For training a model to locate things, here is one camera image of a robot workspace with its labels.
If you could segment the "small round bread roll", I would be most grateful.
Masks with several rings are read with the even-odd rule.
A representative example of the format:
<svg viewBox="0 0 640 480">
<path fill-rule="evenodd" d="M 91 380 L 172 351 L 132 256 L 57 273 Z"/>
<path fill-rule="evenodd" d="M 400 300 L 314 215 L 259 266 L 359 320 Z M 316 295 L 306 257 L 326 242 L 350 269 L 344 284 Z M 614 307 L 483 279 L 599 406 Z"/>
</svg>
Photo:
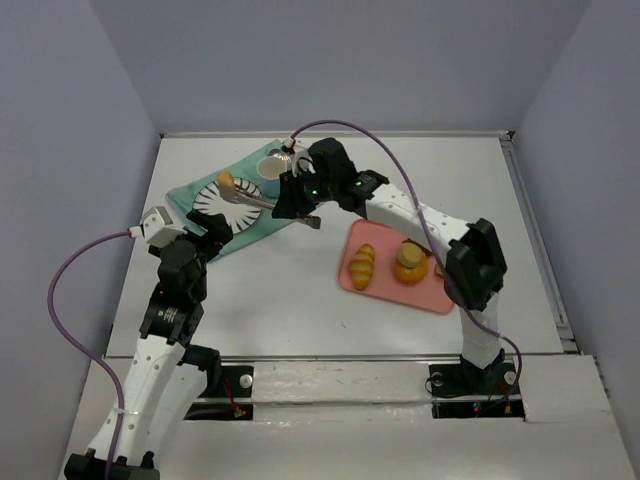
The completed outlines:
<svg viewBox="0 0 640 480">
<path fill-rule="evenodd" d="M 228 171 L 222 171 L 218 174 L 217 183 L 219 186 L 224 186 L 225 188 L 236 188 L 234 177 Z"/>
</svg>

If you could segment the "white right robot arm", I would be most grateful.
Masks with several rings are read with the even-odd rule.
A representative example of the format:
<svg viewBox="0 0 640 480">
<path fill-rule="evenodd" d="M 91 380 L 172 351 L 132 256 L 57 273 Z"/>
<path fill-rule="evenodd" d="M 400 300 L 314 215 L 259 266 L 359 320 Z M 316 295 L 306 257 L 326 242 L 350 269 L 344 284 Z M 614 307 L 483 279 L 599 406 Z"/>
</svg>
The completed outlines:
<svg viewBox="0 0 640 480">
<path fill-rule="evenodd" d="M 442 378 L 452 394 L 484 394 L 499 379 L 504 350 L 498 331 L 497 299 L 507 265 L 494 225 L 469 222 L 422 204 L 411 188 L 401 190 L 374 170 L 358 170 L 344 146 L 325 138 L 299 147 L 282 146 L 291 165 L 279 177 L 273 217 L 304 219 L 321 204 L 390 227 L 429 250 L 444 275 L 444 289 L 458 306 L 462 326 L 460 364 Z"/>
</svg>

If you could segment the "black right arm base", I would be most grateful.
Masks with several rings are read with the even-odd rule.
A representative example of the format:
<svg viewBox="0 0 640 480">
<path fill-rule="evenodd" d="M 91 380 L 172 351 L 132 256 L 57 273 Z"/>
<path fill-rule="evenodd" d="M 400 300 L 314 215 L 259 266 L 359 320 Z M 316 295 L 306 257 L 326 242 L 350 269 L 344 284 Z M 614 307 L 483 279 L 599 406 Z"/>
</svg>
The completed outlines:
<svg viewBox="0 0 640 480">
<path fill-rule="evenodd" d="M 524 403 L 515 379 L 513 363 L 500 365 L 486 383 L 466 378 L 460 364 L 436 363 L 429 366 L 424 387 L 436 420 L 524 419 Z"/>
</svg>

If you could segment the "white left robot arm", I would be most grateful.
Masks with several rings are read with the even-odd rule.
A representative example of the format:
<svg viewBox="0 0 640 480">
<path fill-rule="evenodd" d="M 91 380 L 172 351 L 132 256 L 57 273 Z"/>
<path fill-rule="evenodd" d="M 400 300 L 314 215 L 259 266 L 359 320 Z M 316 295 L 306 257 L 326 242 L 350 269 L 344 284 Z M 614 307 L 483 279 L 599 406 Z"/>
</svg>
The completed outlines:
<svg viewBox="0 0 640 480">
<path fill-rule="evenodd" d="M 161 456 L 178 424 L 219 382 L 219 352 L 192 338 L 204 314 L 207 264 L 233 233 L 222 214 L 192 210 L 187 218 L 203 232 L 177 226 L 163 207 L 147 211 L 127 232 L 158 258 L 158 282 L 114 405 L 87 451 L 67 460 L 67 479 L 159 478 Z"/>
</svg>

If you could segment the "silver metal tongs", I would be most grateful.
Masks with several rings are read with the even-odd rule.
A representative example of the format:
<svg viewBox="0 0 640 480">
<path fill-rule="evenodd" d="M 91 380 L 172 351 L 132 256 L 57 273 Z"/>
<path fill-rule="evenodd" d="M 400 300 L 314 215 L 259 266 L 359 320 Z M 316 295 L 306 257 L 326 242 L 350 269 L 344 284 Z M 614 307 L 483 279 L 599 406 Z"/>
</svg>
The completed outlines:
<svg viewBox="0 0 640 480">
<path fill-rule="evenodd" d="M 229 203 L 257 207 L 269 212 L 273 212 L 276 206 L 274 202 L 265 200 L 262 197 L 249 194 L 238 186 L 231 187 L 227 183 L 221 183 L 220 181 L 218 181 L 218 189 L 220 192 L 220 196 Z M 296 217 L 294 218 L 294 221 L 315 230 L 319 230 L 321 228 L 321 218 L 318 216 L 309 215 Z"/>
</svg>

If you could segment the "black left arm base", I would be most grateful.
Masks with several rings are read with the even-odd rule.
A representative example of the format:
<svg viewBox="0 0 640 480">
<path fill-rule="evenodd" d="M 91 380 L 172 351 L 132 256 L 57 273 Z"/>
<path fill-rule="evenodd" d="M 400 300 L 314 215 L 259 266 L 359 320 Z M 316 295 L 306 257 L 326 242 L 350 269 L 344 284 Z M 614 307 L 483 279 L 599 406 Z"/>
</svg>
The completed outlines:
<svg viewBox="0 0 640 480">
<path fill-rule="evenodd" d="M 191 405 L 184 419 L 189 421 L 251 421 L 254 367 L 223 365 L 219 380 L 208 385 Z"/>
</svg>

